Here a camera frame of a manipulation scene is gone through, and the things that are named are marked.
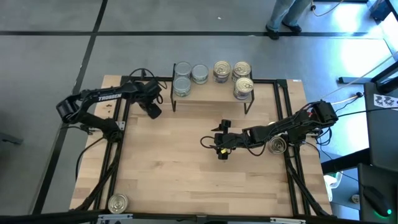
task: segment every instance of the concrete floor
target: concrete floor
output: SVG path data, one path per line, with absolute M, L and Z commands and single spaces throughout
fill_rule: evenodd
M 99 30 L 263 32 L 274 2 L 115 0 L 108 3 Z M 318 13 L 334 4 L 318 3 Z M 91 31 L 100 5 L 101 0 L 1 0 L 0 31 Z M 369 18 L 365 4 L 343 3 L 319 18 L 305 11 L 299 23 L 304 32 L 368 35 L 282 37 L 277 42 L 268 37 L 242 36 L 97 37 L 81 89 L 98 88 L 103 75 L 127 75 L 137 67 L 170 76 L 172 64 L 181 60 L 209 67 L 217 60 L 246 60 L 256 78 L 303 80 L 307 100 L 314 101 L 338 87 L 337 77 L 360 76 L 391 54 L 383 40 L 383 29 Z M 32 208 L 61 123 L 55 105 L 71 93 L 88 39 L 0 35 L 0 131 L 24 139 L 21 146 L 0 142 L 1 215 L 27 214 Z M 357 91 L 363 91 L 362 87 L 353 85 L 327 100 L 343 100 Z M 362 109 L 364 102 L 360 99 L 341 113 Z M 337 155 L 349 154 L 368 146 L 359 141 L 361 136 L 367 136 L 364 114 L 342 118 L 333 127 L 331 144 L 323 149 Z M 43 212 L 68 210 L 75 162 L 85 141 L 85 133 L 68 131 Z M 356 185 L 349 183 L 354 190 Z

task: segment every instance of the metal can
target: metal can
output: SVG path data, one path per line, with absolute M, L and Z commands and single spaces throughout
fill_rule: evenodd
M 239 78 L 250 78 L 251 66 L 247 62 L 238 62 L 232 72 L 232 81 L 236 82 Z
M 192 67 L 188 62 L 179 62 L 174 68 L 175 76 L 185 76 L 191 78 Z
M 273 154 L 282 154 L 287 149 L 285 140 L 279 136 L 274 136 L 271 140 L 267 141 L 266 147 Z
M 196 84 L 204 84 L 207 82 L 209 69 L 206 65 L 195 65 L 192 68 L 192 80 Z
M 250 78 L 240 78 L 236 81 L 234 87 L 234 96 L 238 100 L 245 100 L 253 91 L 254 84 Z
M 128 199 L 123 194 L 114 194 L 109 199 L 108 209 L 113 214 L 120 214 L 127 208 Z
M 191 93 L 191 80 L 188 77 L 177 77 L 173 81 L 173 91 L 179 97 L 186 97 Z
M 219 61 L 214 64 L 213 79 L 217 83 L 224 83 L 231 73 L 231 66 L 226 61 Z

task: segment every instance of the shoe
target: shoe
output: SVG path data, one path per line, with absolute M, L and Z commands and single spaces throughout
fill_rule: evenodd
M 289 28 L 293 33 L 296 33 L 296 34 L 298 34 L 298 33 L 300 33 L 302 30 L 301 30 L 301 27 L 299 26 L 299 25 L 296 25 L 296 26 L 289 26 L 289 25 L 287 25 L 284 21 L 282 21 L 282 24 L 284 25 L 284 26 L 286 26 L 287 28 Z
M 268 28 L 267 26 L 266 26 L 266 30 L 268 32 L 269 38 L 271 38 L 272 40 L 279 40 L 279 33 L 277 31 L 273 31 L 272 29 Z

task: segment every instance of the metal bracket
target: metal bracket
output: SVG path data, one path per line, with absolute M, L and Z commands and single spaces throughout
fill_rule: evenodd
M 207 215 L 197 215 L 197 224 L 205 224 L 207 221 Z
M 291 218 L 272 218 L 271 223 L 281 223 L 281 224 L 305 224 L 305 220 L 296 220 Z
M 124 128 L 126 128 L 126 122 L 124 121 L 116 121 L 116 124 L 119 126 L 120 130 L 124 131 Z
M 99 221 L 106 220 L 123 220 L 123 219 L 132 219 L 132 214 L 108 214 L 108 215 L 98 215 Z

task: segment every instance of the jeans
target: jeans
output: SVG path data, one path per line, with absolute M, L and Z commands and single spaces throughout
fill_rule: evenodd
M 311 0 L 276 0 L 267 23 L 268 29 L 278 31 L 282 20 L 289 26 L 297 26 L 298 19 L 310 3 Z

